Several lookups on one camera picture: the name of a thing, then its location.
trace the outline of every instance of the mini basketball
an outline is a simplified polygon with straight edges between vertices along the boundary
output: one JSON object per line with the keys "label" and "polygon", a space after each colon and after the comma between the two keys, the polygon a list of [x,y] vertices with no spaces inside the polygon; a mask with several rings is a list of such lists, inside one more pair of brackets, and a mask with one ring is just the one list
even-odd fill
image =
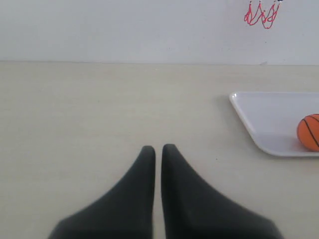
{"label": "mini basketball", "polygon": [[298,127],[299,141],[312,151],[319,151],[319,114],[304,117]]}

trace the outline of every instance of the basketball net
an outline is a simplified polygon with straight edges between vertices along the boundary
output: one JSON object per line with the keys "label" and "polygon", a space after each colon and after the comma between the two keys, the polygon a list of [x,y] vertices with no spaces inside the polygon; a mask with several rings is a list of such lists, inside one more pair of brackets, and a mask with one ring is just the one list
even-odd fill
{"label": "basketball net", "polygon": [[276,19],[277,13],[278,13],[278,9],[280,7],[280,3],[282,1],[283,0],[274,0],[274,3],[270,7],[270,9],[268,11],[266,11],[262,8],[262,2],[261,2],[261,0],[259,0],[259,4],[258,4],[257,10],[256,10],[256,13],[253,14],[253,12],[252,12],[253,0],[250,0],[248,12],[245,15],[244,21],[247,22],[247,24],[250,26],[253,26],[256,23],[258,23],[259,21],[261,21],[261,23],[265,29],[270,29],[274,24],[274,21]]}

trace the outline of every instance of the white wall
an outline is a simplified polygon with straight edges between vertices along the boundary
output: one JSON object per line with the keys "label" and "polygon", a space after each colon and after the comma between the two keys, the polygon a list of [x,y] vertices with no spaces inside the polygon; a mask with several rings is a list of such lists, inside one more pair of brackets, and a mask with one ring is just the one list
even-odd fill
{"label": "white wall", "polygon": [[319,1],[284,0],[271,30],[247,26],[247,8],[248,0],[0,0],[0,60],[319,65]]}

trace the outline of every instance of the tabletop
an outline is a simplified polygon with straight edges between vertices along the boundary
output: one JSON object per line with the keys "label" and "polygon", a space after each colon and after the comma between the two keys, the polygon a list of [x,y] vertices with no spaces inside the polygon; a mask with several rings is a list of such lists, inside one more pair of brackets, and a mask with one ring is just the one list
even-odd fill
{"label": "tabletop", "polygon": [[107,192],[143,145],[157,152],[154,238],[165,238],[161,148],[285,238],[319,236],[319,160],[260,151],[234,91],[319,91],[315,66],[0,63],[0,238],[47,238]]}

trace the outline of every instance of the ball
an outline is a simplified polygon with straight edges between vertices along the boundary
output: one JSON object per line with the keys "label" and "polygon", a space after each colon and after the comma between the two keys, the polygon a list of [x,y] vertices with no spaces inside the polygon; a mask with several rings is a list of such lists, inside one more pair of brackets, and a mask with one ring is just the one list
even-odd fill
{"label": "ball", "polygon": [[319,151],[319,114],[304,117],[297,127],[299,141],[312,151]]}

